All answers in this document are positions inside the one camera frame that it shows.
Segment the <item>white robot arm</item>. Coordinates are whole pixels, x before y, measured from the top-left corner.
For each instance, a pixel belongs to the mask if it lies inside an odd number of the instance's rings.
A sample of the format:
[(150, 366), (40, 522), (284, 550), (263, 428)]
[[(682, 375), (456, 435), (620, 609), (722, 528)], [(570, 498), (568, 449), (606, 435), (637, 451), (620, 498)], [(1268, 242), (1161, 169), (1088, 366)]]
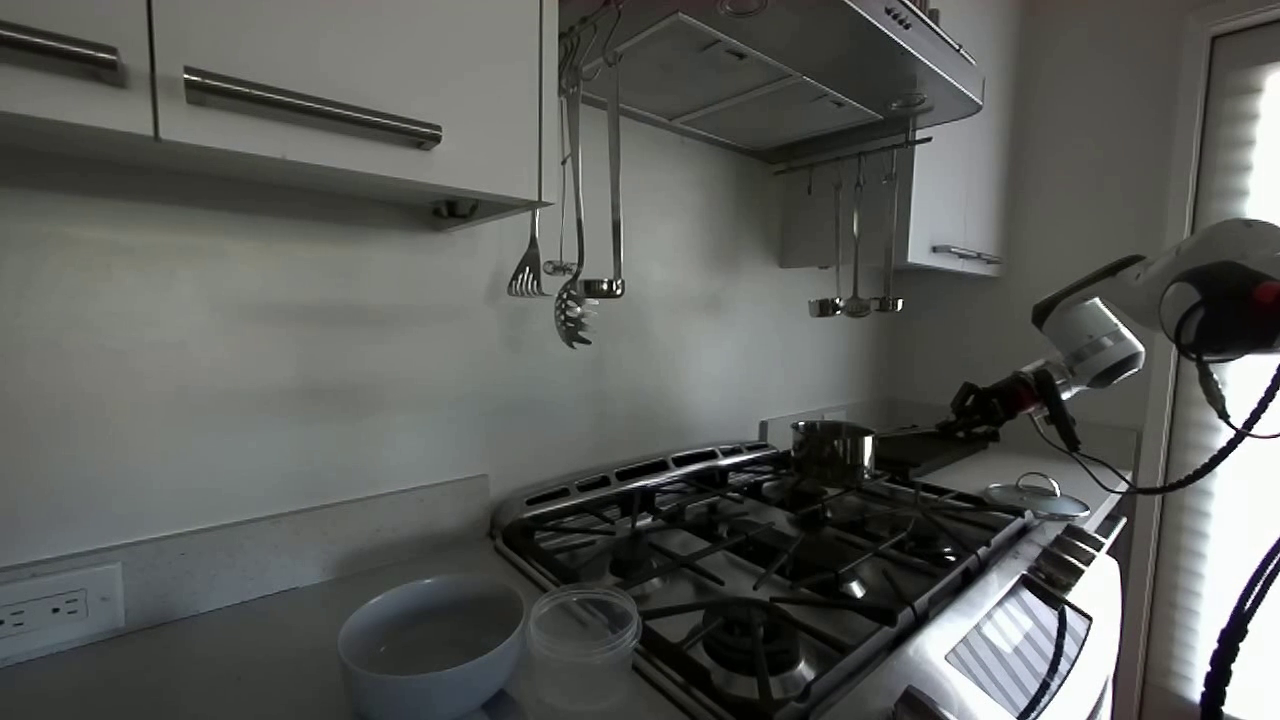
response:
[(1071, 395), (1112, 389), (1148, 360), (1134, 327), (1161, 332), (1183, 360), (1241, 360), (1280, 347), (1280, 228), (1221, 221), (1161, 255), (1119, 255), (1030, 309), (1053, 346), (1043, 360), (952, 395), (952, 433), (994, 433)]

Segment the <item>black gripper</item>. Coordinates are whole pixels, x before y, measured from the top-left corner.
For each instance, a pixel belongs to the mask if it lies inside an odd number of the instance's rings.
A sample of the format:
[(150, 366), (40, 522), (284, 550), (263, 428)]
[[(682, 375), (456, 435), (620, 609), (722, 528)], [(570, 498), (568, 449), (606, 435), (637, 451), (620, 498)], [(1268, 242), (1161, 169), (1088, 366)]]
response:
[(961, 384), (952, 395), (952, 433), (1000, 433), (1030, 408), (1043, 408), (1054, 382), (1043, 366), (1017, 369), (994, 384)]

